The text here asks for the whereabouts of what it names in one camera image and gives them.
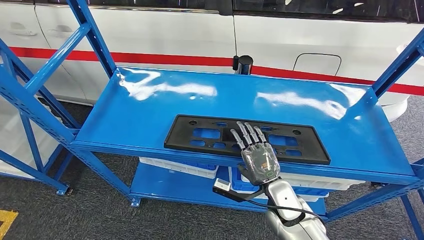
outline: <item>lower shelf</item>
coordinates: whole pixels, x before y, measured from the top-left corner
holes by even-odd
[[[228,181],[228,167],[220,166],[216,177]],[[131,195],[256,212],[266,210],[249,202],[236,202],[212,192],[214,182],[215,179],[139,163],[132,180]],[[265,199],[255,199],[255,201],[267,203]],[[323,199],[308,202],[308,204],[315,213],[325,216],[326,206]]]

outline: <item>white car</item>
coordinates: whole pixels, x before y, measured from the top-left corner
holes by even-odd
[[[423,2],[88,0],[118,65],[233,73],[233,56],[249,55],[254,66],[290,77],[373,81],[423,28]],[[32,71],[79,26],[65,0],[0,1],[0,23],[0,38]],[[76,50],[46,86],[61,100],[94,104],[108,78],[86,39]],[[415,64],[397,83],[422,86],[423,73]],[[382,96],[390,121],[405,112],[408,97]]]

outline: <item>blue metal shelf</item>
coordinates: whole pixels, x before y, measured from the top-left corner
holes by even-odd
[[[216,177],[229,181],[228,167],[220,166],[216,172]],[[132,180],[131,195],[256,212],[266,210],[249,202],[236,202],[212,192],[214,182],[215,179],[139,163]],[[266,204],[268,200],[255,199],[255,201]],[[325,216],[326,207],[323,200],[308,202],[308,204],[315,213]]]
[[[241,158],[164,148],[175,116],[311,125],[331,158],[330,165],[281,163],[284,172],[416,182],[377,100],[372,88],[364,85],[118,67],[72,145],[95,152],[234,167]]]
[[[116,67],[85,0],[67,0],[80,27],[36,74],[0,40],[0,94],[48,132],[70,153],[128,198],[133,206],[141,198],[157,198],[258,211],[247,203],[229,202],[210,189],[213,179],[170,173],[166,169],[139,164],[131,188],[126,186],[93,153],[105,152],[165,160],[235,167],[242,160],[165,149],[164,139],[178,114],[235,118],[254,121],[311,125],[316,129],[330,158],[330,165],[281,163],[287,173],[367,180],[387,185],[325,214],[328,221],[340,219],[376,204],[419,190],[424,196],[424,158],[409,164],[378,98],[421,56],[424,29],[387,68],[372,87],[354,84],[303,81],[272,77],[201,73],[175,70]],[[86,123],[80,126],[43,86],[76,44],[88,38],[110,78]],[[22,86],[16,75],[27,84]],[[54,117],[34,98],[39,92],[65,120]],[[24,168],[13,157],[6,162]],[[47,177],[40,169],[28,169],[52,186],[67,186]],[[228,177],[220,171],[219,177]],[[406,198],[405,206],[410,214]],[[325,212],[321,199],[311,203]],[[418,236],[422,231],[413,226]]]

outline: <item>car window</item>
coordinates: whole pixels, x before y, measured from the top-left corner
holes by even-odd
[[[424,0],[234,0],[233,9],[235,14],[416,23],[419,2]]]
[[[416,11],[418,14],[418,21],[424,23],[424,0],[416,0]]]
[[[217,0],[86,0],[91,6],[147,7],[216,10]],[[66,0],[35,0],[35,3],[67,4]]]
[[[33,4],[34,0],[0,0],[0,3],[25,3]]]

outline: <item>yellow floor marking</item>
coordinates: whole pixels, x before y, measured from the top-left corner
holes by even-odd
[[[0,210],[0,240],[6,235],[16,216],[17,212]]]

